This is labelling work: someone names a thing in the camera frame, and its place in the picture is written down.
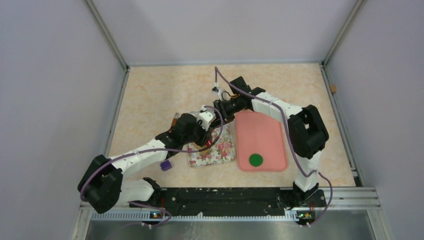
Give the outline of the wooden rolling pin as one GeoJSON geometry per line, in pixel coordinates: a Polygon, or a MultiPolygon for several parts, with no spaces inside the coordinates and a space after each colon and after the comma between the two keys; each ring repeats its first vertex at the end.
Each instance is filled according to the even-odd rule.
{"type": "Polygon", "coordinates": [[[207,156],[211,153],[211,148],[209,148],[209,145],[198,145],[196,143],[192,144],[193,149],[195,150],[195,154],[200,155],[201,157],[207,156]]]}

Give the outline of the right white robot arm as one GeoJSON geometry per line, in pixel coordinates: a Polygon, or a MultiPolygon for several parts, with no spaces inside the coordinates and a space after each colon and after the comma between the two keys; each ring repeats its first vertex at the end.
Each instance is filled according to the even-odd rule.
{"type": "Polygon", "coordinates": [[[243,77],[229,81],[230,99],[221,97],[214,106],[227,121],[242,110],[265,114],[284,126],[287,143],[298,172],[293,183],[293,200],[307,206],[319,188],[319,162],[329,133],[319,110],[314,105],[300,107],[270,95],[265,89],[251,88],[243,77]]]}

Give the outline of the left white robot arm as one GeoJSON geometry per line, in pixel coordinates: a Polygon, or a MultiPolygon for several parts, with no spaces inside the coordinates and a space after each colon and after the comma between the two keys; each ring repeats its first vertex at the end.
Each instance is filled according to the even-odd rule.
{"type": "Polygon", "coordinates": [[[124,178],[178,153],[189,153],[185,145],[195,143],[202,146],[203,151],[210,149],[207,143],[212,131],[223,124],[222,115],[214,109],[202,110],[197,115],[184,113],[168,130],[136,149],[111,158],[103,154],[96,156],[77,186],[80,199],[99,214],[109,211],[118,202],[143,201],[149,207],[156,206],[161,194],[152,182],[144,179],[136,187],[124,190],[124,178]]]}

